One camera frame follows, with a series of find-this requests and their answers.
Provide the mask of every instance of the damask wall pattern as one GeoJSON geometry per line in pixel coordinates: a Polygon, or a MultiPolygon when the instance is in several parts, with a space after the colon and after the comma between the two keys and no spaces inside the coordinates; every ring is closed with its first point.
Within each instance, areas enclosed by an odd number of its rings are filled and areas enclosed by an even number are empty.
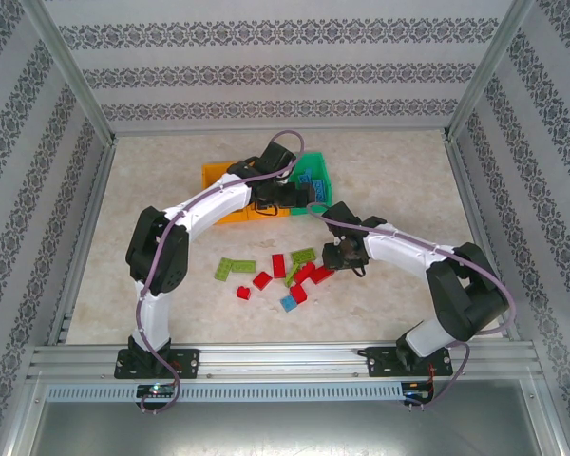
{"type": "Polygon", "coordinates": [[[46,342],[103,152],[21,5],[0,0],[0,438],[26,353],[46,342]]]}
{"type": "Polygon", "coordinates": [[[46,2],[116,132],[444,127],[509,4],[46,2]]]}
{"type": "Polygon", "coordinates": [[[570,0],[534,4],[458,145],[570,444],[570,0]]]}

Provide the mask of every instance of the white robotic arm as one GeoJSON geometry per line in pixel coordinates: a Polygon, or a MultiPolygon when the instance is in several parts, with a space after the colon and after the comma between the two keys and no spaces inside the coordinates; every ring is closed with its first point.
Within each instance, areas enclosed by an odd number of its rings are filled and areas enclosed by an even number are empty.
{"type": "MultiPolygon", "coordinates": [[[[248,178],[278,172],[294,158],[292,152],[270,142],[261,157],[252,157],[233,164],[216,183],[188,201],[164,211],[153,207],[142,211],[126,253],[126,262],[130,266],[131,276],[135,279],[138,299],[149,276],[164,228],[183,208],[190,206],[193,200],[197,201],[177,219],[169,232],[149,286],[149,293],[145,294],[140,310],[143,333],[156,352],[170,341],[168,320],[171,292],[187,273],[190,242],[223,217],[243,209],[251,202],[264,206],[305,207],[314,201],[311,185],[296,188],[294,183],[285,182],[286,176],[245,181],[248,178]]],[[[136,350],[146,350],[139,329],[133,332],[129,345],[136,347],[136,350]]]]}
{"type": "MultiPolygon", "coordinates": [[[[223,187],[228,182],[239,180],[240,177],[235,174],[224,174],[216,183],[193,197],[193,199],[208,193],[213,188],[223,187]]],[[[189,212],[178,219],[176,225],[183,226],[186,229],[188,241],[192,242],[200,233],[223,217],[247,206],[251,195],[251,187],[244,183],[224,188],[195,204],[189,212]]],[[[189,199],[178,206],[165,209],[164,216],[166,219],[172,220],[181,208],[188,205],[191,200],[189,199]]],[[[144,282],[141,280],[135,282],[138,299],[140,298],[143,284],[144,282]]],[[[169,311],[172,299],[173,292],[158,293],[158,295],[148,293],[142,304],[142,327],[148,342],[156,351],[160,350],[171,339],[169,334],[169,311]]],[[[133,332],[133,339],[140,347],[144,346],[138,329],[133,332]]]]}
{"type": "Polygon", "coordinates": [[[328,224],[334,243],[325,244],[323,248],[323,262],[328,269],[353,269],[358,276],[364,276],[365,266],[374,259],[393,263],[427,282],[436,316],[421,322],[397,340],[397,357],[409,369],[452,342],[466,342],[508,308],[505,297],[494,283],[437,253],[455,254],[494,276],[487,258],[475,244],[466,243],[458,248],[430,244],[399,232],[381,218],[361,221],[343,202],[329,208],[323,217],[335,222],[328,224]],[[392,235],[341,227],[337,222],[392,235]],[[433,250],[420,247],[418,243],[430,244],[433,250]],[[460,279],[468,279],[468,284],[464,286],[460,279]]]}
{"type": "MultiPolygon", "coordinates": [[[[394,233],[398,232],[390,223],[378,225],[376,228],[394,233]]],[[[425,282],[428,282],[427,269],[430,265],[447,260],[443,255],[436,254],[434,251],[430,252],[397,236],[369,233],[363,242],[371,259],[388,261],[422,278],[425,282]]],[[[454,252],[454,248],[449,245],[435,245],[435,247],[447,252],[454,252]]],[[[420,358],[425,358],[456,340],[439,323],[437,317],[425,320],[414,327],[408,332],[406,339],[409,347],[420,358]]]]}

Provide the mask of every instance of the toy block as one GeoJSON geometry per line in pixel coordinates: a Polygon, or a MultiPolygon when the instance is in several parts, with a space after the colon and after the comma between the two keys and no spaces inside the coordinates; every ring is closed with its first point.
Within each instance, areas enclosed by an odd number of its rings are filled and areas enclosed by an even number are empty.
{"type": "Polygon", "coordinates": [[[297,302],[295,302],[295,299],[292,296],[287,295],[281,299],[281,306],[283,306],[285,312],[289,312],[297,307],[297,302]]]}
{"type": "Polygon", "coordinates": [[[306,292],[302,288],[302,285],[300,285],[299,283],[290,288],[289,291],[292,294],[292,297],[295,299],[295,302],[297,302],[298,304],[301,304],[308,298],[306,292]]]}
{"type": "Polygon", "coordinates": [[[273,255],[273,277],[285,278],[287,275],[285,271],[285,256],[283,254],[273,255]]]}
{"type": "Polygon", "coordinates": [[[234,261],[230,258],[222,258],[219,261],[218,270],[216,271],[214,278],[217,280],[221,280],[222,282],[225,282],[226,279],[228,278],[228,274],[230,273],[230,269],[232,268],[233,262],[234,261]]]}
{"type": "Polygon", "coordinates": [[[256,278],[254,278],[254,285],[256,285],[260,290],[263,290],[272,279],[272,277],[262,271],[256,278]]]}
{"type": "Polygon", "coordinates": [[[325,182],[322,179],[313,180],[313,187],[314,187],[314,199],[317,202],[325,202],[326,201],[325,182]]]}
{"type": "Polygon", "coordinates": [[[312,247],[292,252],[292,261],[294,263],[304,264],[315,260],[316,254],[314,253],[314,249],[312,247]]]}
{"type": "Polygon", "coordinates": [[[238,287],[237,296],[248,301],[249,296],[251,296],[251,290],[247,287],[238,287]]]}
{"type": "Polygon", "coordinates": [[[294,274],[295,283],[302,283],[306,280],[314,271],[315,266],[314,263],[311,261],[306,263],[302,269],[300,269],[297,273],[294,274]]]}
{"type": "Polygon", "coordinates": [[[311,183],[311,177],[307,174],[300,174],[297,179],[300,183],[311,183]]]}
{"type": "Polygon", "coordinates": [[[285,286],[286,287],[291,287],[292,283],[294,283],[294,276],[295,273],[297,273],[297,271],[302,267],[302,265],[300,263],[294,263],[294,267],[292,268],[292,270],[287,273],[287,275],[285,275],[285,286]]]}
{"type": "Polygon", "coordinates": [[[314,271],[311,272],[310,278],[315,285],[318,285],[326,278],[329,278],[335,274],[334,269],[327,269],[325,266],[321,266],[316,268],[314,271]]]}
{"type": "Polygon", "coordinates": [[[256,271],[256,262],[252,259],[236,259],[232,262],[233,273],[254,273],[256,271]]]}

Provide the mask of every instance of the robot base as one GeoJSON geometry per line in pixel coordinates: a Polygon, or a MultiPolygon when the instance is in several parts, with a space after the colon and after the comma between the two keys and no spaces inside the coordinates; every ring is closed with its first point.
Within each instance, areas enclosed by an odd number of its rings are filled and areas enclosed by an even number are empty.
{"type": "MultiPolygon", "coordinates": [[[[171,340],[159,350],[159,355],[175,368],[181,379],[195,379],[199,372],[200,351],[172,349],[171,340]]],[[[114,377],[119,380],[173,378],[173,375],[129,336],[128,348],[118,352],[114,377]]]]}
{"type": "Polygon", "coordinates": [[[367,358],[368,374],[370,377],[410,377],[415,375],[429,376],[429,368],[433,368],[435,377],[449,377],[454,373],[448,349],[440,349],[422,359],[411,370],[401,364],[397,358],[397,348],[367,347],[357,354],[367,358]]]}

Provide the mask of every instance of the green container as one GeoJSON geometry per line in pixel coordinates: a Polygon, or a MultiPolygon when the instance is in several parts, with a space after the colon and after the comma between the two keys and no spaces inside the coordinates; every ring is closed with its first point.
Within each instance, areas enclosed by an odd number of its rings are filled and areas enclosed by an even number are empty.
{"type": "MultiPolygon", "coordinates": [[[[311,179],[317,181],[322,179],[325,182],[325,204],[328,206],[332,205],[332,182],[330,181],[330,176],[327,174],[327,167],[325,166],[325,160],[323,160],[323,154],[320,152],[309,152],[302,156],[302,159],[297,163],[294,169],[294,173],[289,177],[289,182],[295,182],[295,185],[299,187],[299,176],[304,174],[304,172],[310,168],[312,171],[311,179]]],[[[323,207],[314,207],[313,212],[323,213],[325,212],[323,207]]],[[[292,209],[293,216],[300,216],[302,214],[308,214],[306,208],[295,207],[292,209]]]]}

